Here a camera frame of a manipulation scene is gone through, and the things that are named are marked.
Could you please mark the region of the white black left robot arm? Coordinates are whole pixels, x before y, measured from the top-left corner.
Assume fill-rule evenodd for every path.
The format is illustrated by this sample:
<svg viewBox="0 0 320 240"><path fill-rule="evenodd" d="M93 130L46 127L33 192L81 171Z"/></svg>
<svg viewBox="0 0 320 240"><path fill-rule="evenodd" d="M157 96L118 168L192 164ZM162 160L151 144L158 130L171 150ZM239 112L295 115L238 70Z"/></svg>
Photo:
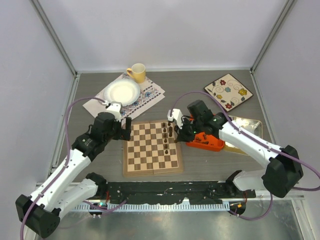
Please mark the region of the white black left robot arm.
<svg viewBox="0 0 320 240"><path fill-rule="evenodd" d="M49 178L30 195L21 194L15 201L22 227L28 227L41 238L49 237L61 219L73 207L88 198L102 199L107 192L106 180L90 173L71 190L67 187L75 177L104 151L111 140L131 139L132 119L125 119L125 127L109 112L101 112L78 136L68 155Z"/></svg>

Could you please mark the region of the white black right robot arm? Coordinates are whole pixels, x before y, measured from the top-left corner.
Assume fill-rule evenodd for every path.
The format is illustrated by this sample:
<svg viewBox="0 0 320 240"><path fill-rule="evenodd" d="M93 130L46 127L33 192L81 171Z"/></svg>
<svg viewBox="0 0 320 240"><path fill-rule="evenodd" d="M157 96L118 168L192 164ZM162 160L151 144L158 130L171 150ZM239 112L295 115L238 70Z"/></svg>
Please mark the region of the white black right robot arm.
<svg viewBox="0 0 320 240"><path fill-rule="evenodd" d="M267 190L278 198L284 198L303 177L299 155L294 147L281 147L263 140L226 114L213 114L202 100L192 102L187 109L190 119L176 108L170 109L167 114L168 121L175 123L177 142L192 142L196 134L205 133L232 144L263 167L263 170L234 172L231 182L225 186L230 197L236 198L246 190Z"/></svg>

